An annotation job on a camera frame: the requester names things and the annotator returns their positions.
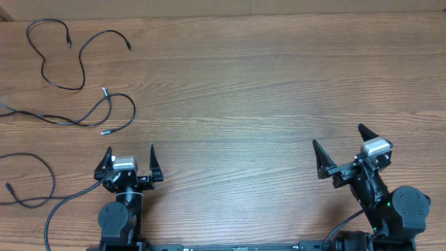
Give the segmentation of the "black cable silver plugs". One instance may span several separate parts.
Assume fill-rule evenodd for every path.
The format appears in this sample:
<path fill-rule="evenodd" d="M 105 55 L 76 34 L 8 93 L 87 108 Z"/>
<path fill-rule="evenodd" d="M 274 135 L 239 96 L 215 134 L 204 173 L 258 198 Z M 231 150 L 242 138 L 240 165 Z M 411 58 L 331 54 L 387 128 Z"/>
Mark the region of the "black cable silver plugs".
<path fill-rule="evenodd" d="M 110 135 L 113 134 L 115 132 L 118 132 L 126 127 L 128 127 L 133 121 L 134 118 L 136 116 L 137 113 L 137 109 L 136 109 L 136 105 L 134 103 L 134 100 L 131 99 L 130 96 L 124 94 L 124 93 L 110 93 L 105 87 L 102 88 L 102 92 L 104 93 L 104 96 L 99 99 L 99 101 L 97 101 L 96 104 L 94 104 L 94 106 L 92 106 L 92 108 L 85 114 L 83 115 L 82 118 L 77 119 L 77 120 L 72 120 L 69 119 L 67 117 L 64 116 L 57 116 L 57 115 L 51 115 L 51 114 L 35 114 L 33 112 L 28 112 L 25 110 L 19 110 L 19 109 L 14 109 L 12 107 L 9 107 L 3 103 L 1 103 L 1 108 L 5 108 L 8 110 L 7 113 L 1 114 L 1 117 L 6 117 L 6 116 L 13 116 L 16 114 L 20 114 L 20 115 L 24 115 L 24 116 L 30 116 L 33 118 L 36 118 L 38 120 L 44 121 L 45 123 L 50 123 L 53 125 L 57 125 L 57 126 L 79 126 L 79 127 L 89 127 L 89 128 L 94 128 L 94 127 L 98 127 L 100 125 L 102 125 L 103 123 L 105 123 L 112 112 L 112 98 L 113 97 L 123 97 L 126 98 L 131 106 L 132 106 L 132 115 L 130 117 L 130 119 L 128 120 L 128 122 L 126 122 L 125 124 L 116 127 L 116 128 L 112 128 L 112 129 L 108 129 L 108 130 L 103 130 L 100 134 L 101 135 Z M 85 123 L 84 121 L 90 117 L 90 115 L 98 108 L 98 106 L 104 102 L 107 101 L 109 104 L 109 110 L 106 114 L 106 116 L 98 122 L 94 122 L 94 123 Z"/>

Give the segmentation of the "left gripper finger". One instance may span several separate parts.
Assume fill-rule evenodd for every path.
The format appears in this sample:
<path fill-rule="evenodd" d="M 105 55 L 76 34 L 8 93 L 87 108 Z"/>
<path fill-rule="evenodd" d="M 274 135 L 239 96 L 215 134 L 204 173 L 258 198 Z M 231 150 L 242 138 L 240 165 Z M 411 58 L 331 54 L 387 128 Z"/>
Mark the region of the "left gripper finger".
<path fill-rule="evenodd" d="M 95 168 L 93 177 L 95 180 L 100 181 L 104 179 L 109 170 L 112 168 L 112 148 L 109 146 L 103 159 L 100 161 L 98 166 Z"/>
<path fill-rule="evenodd" d="M 162 173 L 161 166 L 160 166 L 159 162 L 157 161 L 153 143 L 151 143 L 151 148 L 150 148 L 149 169 L 152 172 L 153 182 L 163 182 L 164 175 Z"/>

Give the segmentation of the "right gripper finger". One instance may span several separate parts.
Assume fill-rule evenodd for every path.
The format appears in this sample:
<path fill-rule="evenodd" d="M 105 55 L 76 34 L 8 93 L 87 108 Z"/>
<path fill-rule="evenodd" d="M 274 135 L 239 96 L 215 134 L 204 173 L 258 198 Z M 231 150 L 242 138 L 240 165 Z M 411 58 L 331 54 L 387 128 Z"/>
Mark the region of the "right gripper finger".
<path fill-rule="evenodd" d="M 337 168 L 337 165 L 328 155 L 328 153 L 323 149 L 319 142 L 314 139 L 312 141 L 314 152 L 316 156 L 316 169 L 319 179 L 325 179 L 331 176 L 331 169 Z"/>
<path fill-rule="evenodd" d="M 379 137 L 379 135 L 377 135 L 375 132 L 373 132 L 372 130 L 370 130 L 368 127 L 366 127 L 363 123 L 360 123 L 358 126 L 358 131 L 362 137 L 362 140 L 364 142 L 369 141 L 371 139 L 375 139 L 377 137 Z"/>

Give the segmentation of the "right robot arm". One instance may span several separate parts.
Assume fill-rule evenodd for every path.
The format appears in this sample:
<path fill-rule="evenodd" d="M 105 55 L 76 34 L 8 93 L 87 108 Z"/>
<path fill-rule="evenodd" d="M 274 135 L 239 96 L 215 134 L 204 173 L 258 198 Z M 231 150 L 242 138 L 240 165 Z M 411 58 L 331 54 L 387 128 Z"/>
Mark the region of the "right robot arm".
<path fill-rule="evenodd" d="M 321 250 L 416 250 L 415 237 L 426 229 L 431 199 L 411 186 L 390 192 L 380 172 L 392 161 L 391 141 L 363 124 L 363 143 L 353 161 L 337 165 L 317 140 L 312 144 L 319 179 L 334 188 L 349 186 L 361 209 L 336 226 L 319 244 Z"/>

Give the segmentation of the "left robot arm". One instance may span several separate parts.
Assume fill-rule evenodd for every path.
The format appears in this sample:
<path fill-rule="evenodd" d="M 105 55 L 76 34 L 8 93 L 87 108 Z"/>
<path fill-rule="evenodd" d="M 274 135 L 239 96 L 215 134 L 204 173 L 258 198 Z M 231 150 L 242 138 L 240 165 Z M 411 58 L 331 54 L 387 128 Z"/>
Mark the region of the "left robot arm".
<path fill-rule="evenodd" d="M 94 179 L 101 182 L 115 200 L 105 204 L 98 214 L 101 227 L 100 250 L 152 250 L 141 237 L 144 191 L 153 190 L 164 176 L 154 146 L 150 147 L 148 176 L 138 175 L 137 161 L 132 156 L 115 157 L 108 148 L 95 168 Z"/>

